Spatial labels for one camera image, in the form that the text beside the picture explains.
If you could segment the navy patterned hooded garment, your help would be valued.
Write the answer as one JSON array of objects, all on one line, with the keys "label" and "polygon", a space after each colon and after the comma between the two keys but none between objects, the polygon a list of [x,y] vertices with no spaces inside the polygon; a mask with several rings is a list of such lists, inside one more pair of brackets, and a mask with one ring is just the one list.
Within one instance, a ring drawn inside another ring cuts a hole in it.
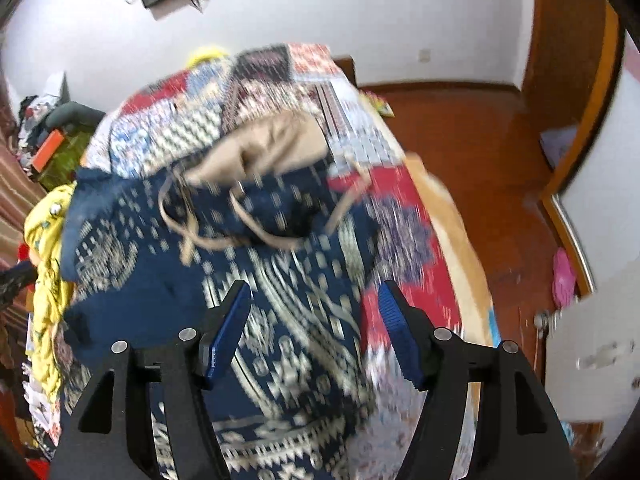
[{"label": "navy patterned hooded garment", "polygon": [[166,344],[237,281],[248,315],[204,396],[235,479],[345,479],[346,445],[372,410],[360,297],[378,224],[360,170],[345,192],[318,122],[284,110],[147,177],[79,170],[65,218],[72,355],[95,370],[116,341]]}]

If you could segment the clutter pile of clothes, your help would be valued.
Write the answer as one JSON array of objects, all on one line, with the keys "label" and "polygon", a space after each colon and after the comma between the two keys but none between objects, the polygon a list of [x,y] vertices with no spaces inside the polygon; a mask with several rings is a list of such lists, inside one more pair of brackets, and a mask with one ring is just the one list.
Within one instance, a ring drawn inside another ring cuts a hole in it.
[{"label": "clutter pile of clothes", "polygon": [[49,131],[44,124],[47,117],[61,104],[60,96],[43,94],[28,96],[21,102],[20,131],[18,132],[17,153],[35,154],[47,137]]}]

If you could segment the yellow cartoon blanket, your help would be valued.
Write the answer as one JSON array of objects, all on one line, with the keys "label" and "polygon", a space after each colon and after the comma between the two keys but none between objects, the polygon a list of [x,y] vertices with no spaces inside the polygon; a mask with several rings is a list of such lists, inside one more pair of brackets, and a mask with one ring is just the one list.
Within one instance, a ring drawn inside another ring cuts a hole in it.
[{"label": "yellow cartoon blanket", "polygon": [[36,256],[37,270],[29,329],[32,344],[27,355],[32,361],[32,376],[51,401],[62,385],[54,355],[55,332],[74,294],[74,284],[61,275],[64,221],[74,191],[75,185],[63,184],[49,192],[32,208],[23,228],[24,243],[29,255]]}]

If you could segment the striped red curtain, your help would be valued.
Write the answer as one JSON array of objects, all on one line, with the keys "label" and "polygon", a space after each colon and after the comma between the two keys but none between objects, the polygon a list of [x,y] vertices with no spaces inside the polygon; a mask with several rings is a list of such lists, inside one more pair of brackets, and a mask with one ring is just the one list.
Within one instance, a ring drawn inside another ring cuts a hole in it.
[{"label": "striped red curtain", "polygon": [[13,147],[17,123],[10,107],[6,81],[1,77],[1,269],[16,261],[23,241],[26,216],[44,196],[44,189],[32,182],[18,163]]}]

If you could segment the orange box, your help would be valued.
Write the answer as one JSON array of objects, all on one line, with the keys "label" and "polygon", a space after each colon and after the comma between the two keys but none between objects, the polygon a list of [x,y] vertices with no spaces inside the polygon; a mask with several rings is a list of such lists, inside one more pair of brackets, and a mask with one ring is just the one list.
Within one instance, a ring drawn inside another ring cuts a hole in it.
[{"label": "orange box", "polygon": [[40,174],[40,172],[46,168],[47,164],[64,141],[65,136],[60,130],[52,130],[32,158],[32,171]]}]

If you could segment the pink slipper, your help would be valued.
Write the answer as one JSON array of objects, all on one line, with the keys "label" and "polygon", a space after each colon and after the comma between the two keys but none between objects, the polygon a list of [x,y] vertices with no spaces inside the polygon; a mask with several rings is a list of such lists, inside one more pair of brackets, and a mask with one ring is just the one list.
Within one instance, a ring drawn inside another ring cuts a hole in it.
[{"label": "pink slipper", "polygon": [[575,298],[577,276],[564,248],[559,248],[552,261],[552,298],[558,309],[567,307]]}]

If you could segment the dark grey cushion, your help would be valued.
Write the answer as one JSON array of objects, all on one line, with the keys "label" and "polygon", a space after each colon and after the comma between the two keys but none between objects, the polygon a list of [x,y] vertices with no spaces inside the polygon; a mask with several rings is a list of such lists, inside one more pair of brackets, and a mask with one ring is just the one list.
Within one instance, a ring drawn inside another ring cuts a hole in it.
[{"label": "dark grey cushion", "polygon": [[96,110],[84,104],[70,101],[55,107],[44,118],[44,126],[48,131],[68,125],[96,128],[105,116],[102,110]]}]

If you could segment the patchwork bed cover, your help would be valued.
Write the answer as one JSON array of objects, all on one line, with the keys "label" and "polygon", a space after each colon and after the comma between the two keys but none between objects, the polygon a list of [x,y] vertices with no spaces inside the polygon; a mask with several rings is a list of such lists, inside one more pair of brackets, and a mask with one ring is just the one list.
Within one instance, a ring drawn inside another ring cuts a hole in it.
[{"label": "patchwork bed cover", "polygon": [[[345,192],[370,176],[363,203],[378,224],[375,259],[360,297],[360,358],[372,410],[347,442],[345,479],[391,479],[407,454],[426,396],[402,377],[378,313],[378,286],[394,280],[432,322],[489,344],[491,296],[485,271],[448,190],[415,154],[402,150],[375,108],[321,44],[275,44],[203,62],[134,93],[96,128],[76,169],[147,177],[209,150],[247,122],[294,110],[311,115],[332,156],[329,185]],[[60,443],[91,376],[64,338],[54,355],[62,373],[51,401],[30,372],[32,418],[52,448]]]}]

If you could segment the white sliding door with hearts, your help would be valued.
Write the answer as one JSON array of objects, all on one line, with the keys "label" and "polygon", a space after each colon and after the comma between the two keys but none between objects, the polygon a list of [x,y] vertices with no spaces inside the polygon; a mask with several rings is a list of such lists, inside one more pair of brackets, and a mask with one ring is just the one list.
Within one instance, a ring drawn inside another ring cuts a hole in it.
[{"label": "white sliding door with hearts", "polygon": [[639,50],[629,35],[592,144],[552,204],[567,226],[581,295],[639,258]]}]

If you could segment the wooden wardrobe with door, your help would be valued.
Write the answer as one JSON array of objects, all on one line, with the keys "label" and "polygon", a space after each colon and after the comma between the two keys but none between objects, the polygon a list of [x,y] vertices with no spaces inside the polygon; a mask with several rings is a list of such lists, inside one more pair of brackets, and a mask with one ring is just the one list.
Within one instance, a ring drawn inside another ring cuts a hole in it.
[{"label": "wooden wardrobe with door", "polygon": [[577,128],[541,192],[545,202],[564,191],[596,140],[623,43],[624,28],[608,0],[535,0],[522,92],[539,130]]}]

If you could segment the yellow curved bed rail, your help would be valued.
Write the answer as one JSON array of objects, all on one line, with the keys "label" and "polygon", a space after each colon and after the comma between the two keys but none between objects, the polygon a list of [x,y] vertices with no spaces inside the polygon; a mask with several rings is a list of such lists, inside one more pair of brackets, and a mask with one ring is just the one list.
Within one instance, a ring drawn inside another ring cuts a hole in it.
[{"label": "yellow curved bed rail", "polygon": [[215,46],[214,44],[206,44],[205,46],[195,48],[188,54],[184,67],[187,70],[190,70],[203,62],[216,60],[217,58],[224,58],[228,55],[229,51],[227,49]]}]

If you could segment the white wall socket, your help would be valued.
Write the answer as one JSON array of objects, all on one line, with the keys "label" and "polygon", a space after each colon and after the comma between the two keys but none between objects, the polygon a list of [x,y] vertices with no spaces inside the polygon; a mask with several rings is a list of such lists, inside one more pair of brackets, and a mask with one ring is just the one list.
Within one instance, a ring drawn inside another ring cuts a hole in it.
[{"label": "white wall socket", "polygon": [[418,60],[420,63],[428,63],[431,61],[431,50],[421,49],[418,54]]}]

